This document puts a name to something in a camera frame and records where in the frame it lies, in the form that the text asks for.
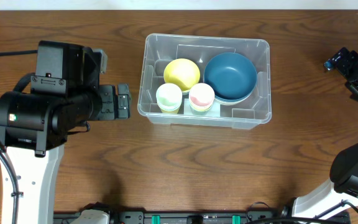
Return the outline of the light blue plastic cup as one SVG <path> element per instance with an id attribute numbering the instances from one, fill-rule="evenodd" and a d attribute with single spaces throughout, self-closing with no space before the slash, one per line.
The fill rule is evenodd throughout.
<path id="1" fill-rule="evenodd" d="M 157 103 L 159 108 L 165 108 L 166 110 L 175 110 L 176 108 L 179 108 L 181 106 L 181 103 L 177 103 L 171 106 L 163 105 L 161 103 Z"/>

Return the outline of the white plastic cup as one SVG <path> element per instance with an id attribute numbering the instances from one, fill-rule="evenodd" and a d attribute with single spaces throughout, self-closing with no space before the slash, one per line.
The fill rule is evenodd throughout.
<path id="1" fill-rule="evenodd" d="M 156 99 L 158 104 L 167 108 L 174 108 L 181 104 L 182 92 L 176 84 L 165 83 L 157 89 Z"/>

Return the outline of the yellow plastic cup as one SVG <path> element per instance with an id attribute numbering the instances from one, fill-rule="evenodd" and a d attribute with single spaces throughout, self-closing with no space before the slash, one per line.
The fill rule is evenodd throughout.
<path id="1" fill-rule="evenodd" d="M 195 110 L 195 111 L 199 111 L 199 112 L 203 112 L 203 111 L 208 111 L 211 107 L 212 107 L 212 103 L 206 106 L 198 106 L 195 105 L 194 103 L 190 103 L 190 106 Z"/>
<path id="2" fill-rule="evenodd" d="M 179 112 L 179 108 L 176 108 L 175 110 L 166 110 L 165 108 L 160 108 L 162 113 L 166 113 L 166 114 L 177 114 Z"/>

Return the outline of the yellow small bowl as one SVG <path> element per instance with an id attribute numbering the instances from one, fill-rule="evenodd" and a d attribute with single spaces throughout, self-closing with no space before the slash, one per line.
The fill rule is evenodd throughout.
<path id="1" fill-rule="evenodd" d="M 186 58 L 172 60 L 163 72 L 165 83 L 176 84 L 181 91 L 191 89 L 192 86 L 199 83 L 200 76 L 197 64 Z"/>

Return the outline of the green plastic cup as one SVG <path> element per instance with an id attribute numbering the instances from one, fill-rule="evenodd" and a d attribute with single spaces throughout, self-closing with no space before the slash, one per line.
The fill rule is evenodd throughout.
<path id="1" fill-rule="evenodd" d="M 197 115 L 197 116 L 204 116 L 204 115 L 207 115 L 209 113 L 209 110 L 198 111 L 198 110 L 194 110 L 192 108 L 191 112 L 192 112 L 192 114 Z"/>

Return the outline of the pink plastic cup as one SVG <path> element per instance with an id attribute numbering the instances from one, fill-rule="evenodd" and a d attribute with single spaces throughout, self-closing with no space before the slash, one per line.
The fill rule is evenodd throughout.
<path id="1" fill-rule="evenodd" d="M 213 104 L 214 90 L 205 83 L 197 83 L 191 87 L 189 92 L 190 101 L 198 107 L 207 107 Z"/>

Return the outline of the beige bowl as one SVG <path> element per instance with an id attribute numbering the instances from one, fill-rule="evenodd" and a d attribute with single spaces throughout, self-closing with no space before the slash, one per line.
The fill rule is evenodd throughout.
<path id="1" fill-rule="evenodd" d="M 220 105 L 225 105 L 225 106 L 232 106 L 232 105 L 236 105 L 236 104 L 239 104 L 243 101 L 245 101 L 246 99 L 248 99 L 248 97 L 250 97 L 251 94 L 243 97 L 243 98 L 239 98 L 239 99 L 236 99 L 236 100 L 227 100 L 227 99 L 224 99 L 224 98 L 220 98 L 219 96 L 215 96 L 214 97 L 214 100 L 219 103 Z"/>

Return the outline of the dark blue bowl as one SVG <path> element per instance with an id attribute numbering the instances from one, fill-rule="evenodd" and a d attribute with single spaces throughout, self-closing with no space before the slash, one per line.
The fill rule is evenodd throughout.
<path id="1" fill-rule="evenodd" d="M 203 82 L 209 86 L 223 80 L 255 80 L 257 82 L 257 71 L 247 57 L 234 52 L 225 52 L 213 57 L 203 74 Z"/>
<path id="2" fill-rule="evenodd" d="M 223 80 L 211 84 L 215 97 L 226 102 L 246 99 L 254 91 L 255 80 Z"/>

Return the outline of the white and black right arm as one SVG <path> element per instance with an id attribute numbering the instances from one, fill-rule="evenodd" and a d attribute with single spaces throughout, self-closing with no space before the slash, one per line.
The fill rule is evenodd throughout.
<path id="1" fill-rule="evenodd" d="M 153 124 L 184 126 L 154 131 L 135 124 L 129 162 L 156 162 L 187 185 L 192 202 L 216 189 L 212 206 L 230 184 L 246 193 L 267 187 L 292 196 L 275 223 L 326 223 L 358 206 L 358 103 L 320 93 L 272 100 L 270 45 L 262 39 L 150 34 L 142 56 L 137 110 Z"/>

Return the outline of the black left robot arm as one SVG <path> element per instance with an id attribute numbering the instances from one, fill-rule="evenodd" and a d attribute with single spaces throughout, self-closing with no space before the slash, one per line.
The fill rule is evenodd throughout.
<path id="1" fill-rule="evenodd" d="M 129 87 L 99 82 L 107 60 L 101 49 L 42 40 L 35 72 L 0 97 L 3 223 L 52 223 L 68 137 L 130 117 Z"/>

